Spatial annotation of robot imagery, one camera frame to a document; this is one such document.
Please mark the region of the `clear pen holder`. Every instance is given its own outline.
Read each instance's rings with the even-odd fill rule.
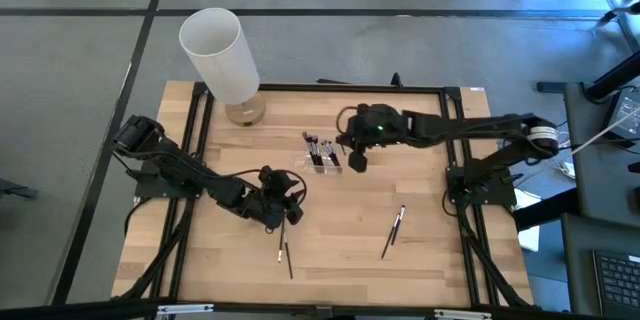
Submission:
[[[291,165],[303,169],[307,174],[340,175],[342,166],[335,166],[329,156],[322,155],[322,166],[315,165],[309,153],[299,153],[291,156]]]

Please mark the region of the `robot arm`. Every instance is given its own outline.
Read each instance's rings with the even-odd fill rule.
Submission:
[[[287,176],[293,173],[264,166],[258,175],[260,187],[237,176],[219,175],[180,150],[165,135],[162,125],[147,117],[129,118],[114,137],[114,152],[152,162],[158,168],[158,176],[171,186],[204,188],[220,207],[242,218],[256,220],[268,229],[279,227],[285,214],[292,225],[303,215],[299,204],[306,189],[286,195],[298,184]]]
[[[533,114],[445,120],[414,111],[398,113],[386,104],[358,105],[356,115],[349,118],[346,131],[340,131],[336,142],[353,149],[349,166],[364,172],[367,148],[396,144],[425,148],[446,140],[461,139],[505,139],[510,142],[488,157],[466,164],[465,181],[469,183],[478,181],[492,170],[527,159],[547,159],[558,153],[555,125]]]

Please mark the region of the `tan object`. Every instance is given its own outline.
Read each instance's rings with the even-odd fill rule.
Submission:
[[[167,83],[158,121],[167,136],[182,139],[192,82]],[[461,88],[466,117],[489,116],[484,90]],[[256,125],[238,127],[214,102],[204,161],[220,174],[269,165],[298,172],[308,183],[304,217],[287,226],[293,280],[286,262],[278,264],[279,232],[240,219],[216,205],[206,192],[196,200],[178,300],[195,302],[334,304],[363,306],[468,307],[469,293],[455,218],[441,208],[448,164],[445,145],[415,149],[406,145],[367,151],[366,173],[347,166],[339,176],[303,173],[291,156],[306,154],[302,131],[320,139],[335,137],[336,114],[344,106],[386,103],[397,109],[440,114],[438,96],[426,94],[262,91],[269,111]],[[191,151],[202,121],[196,116]],[[449,102],[450,114],[455,114]],[[346,125],[345,113],[341,127]],[[462,165],[459,142],[458,164]],[[475,157],[496,151],[495,140],[471,140]],[[347,158],[336,147],[340,163]],[[254,184],[255,174],[243,175]],[[402,229],[384,260],[380,255],[400,206]],[[128,290],[158,250],[166,199],[150,200],[131,218],[113,295]],[[518,234],[500,206],[483,206],[491,257],[515,290],[531,303]],[[473,216],[469,209],[469,219]],[[162,295],[167,295],[173,256],[167,261]],[[480,298],[488,303],[480,262],[475,261]]]
[[[240,126],[257,124],[262,120],[266,109],[264,97],[260,93],[240,105],[225,105],[224,107],[229,121]]]

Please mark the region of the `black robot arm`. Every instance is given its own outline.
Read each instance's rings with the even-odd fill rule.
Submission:
[[[438,145],[446,140],[505,139],[509,145],[465,165],[465,181],[478,181],[484,174],[521,161],[547,159],[558,153],[555,125],[533,114],[445,120],[438,115],[404,110],[398,113],[386,104],[360,104],[336,142],[353,149],[349,166],[364,172],[364,153],[374,146],[407,144],[416,148]]]
[[[507,303],[528,307],[482,248],[465,210],[469,204],[514,204],[512,178],[507,168],[521,161],[539,162],[555,156],[558,153],[555,125],[533,114],[445,120],[437,115],[414,111],[398,113],[385,104],[360,104],[355,110],[356,114],[348,119],[345,131],[338,126],[340,135],[336,142],[353,149],[349,154],[349,166],[357,172],[366,171],[364,153],[374,146],[407,144],[425,148],[448,140],[508,140],[509,145],[484,159],[468,159],[462,168],[447,168],[447,192],[450,199],[456,200],[463,238],[476,252]],[[338,124],[343,112],[344,109],[338,115]]]
[[[158,169],[158,176],[171,186],[204,188],[219,206],[242,218],[263,223],[268,229],[280,226],[284,216],[292,225],[303,215],[300,203],[306,189],[286,195],[298,184],[287,170],[272,170],[264,166],[259,171],[261,186],[257,187],[234,175],[219,175],[198,159],[180,150],[158,122],[144,116],[131,116],[114,136],[114,152],[118,155],[145,160]],[[136,177],[133,171],[127,171]]]

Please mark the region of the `concrete floor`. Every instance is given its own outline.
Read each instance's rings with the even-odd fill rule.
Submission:
[[[0,8],[146,8],[149,0],[0,0]],[[160,0],[160,8],[419,8],[602,10],[606,0]],[[127,115],[154,116],[167,80],[197,80],[177,37],[182,17],[156,17]],[[386,84],[482,86],[493,114],[535,112],[565,119],[562,96],[537,81],[591,81],[630,54],[616,23],[593,20],[455,17],[242,17],[265,82],[329,78]],[[48,301],[118,97],[141,17],[0,17],[0,177],[41,191],[37,201],[0,202],[0,308]],[[69,301],[109,297],[134,183],[111,164]],[[534,172],[536,168],[517,168]],[[572,183],[553,170],[523,189],[550,196]],[[562,262],[546,239],[526,254],[536,303],[568,308]],[[229,315],[229,318],[242,315]]]

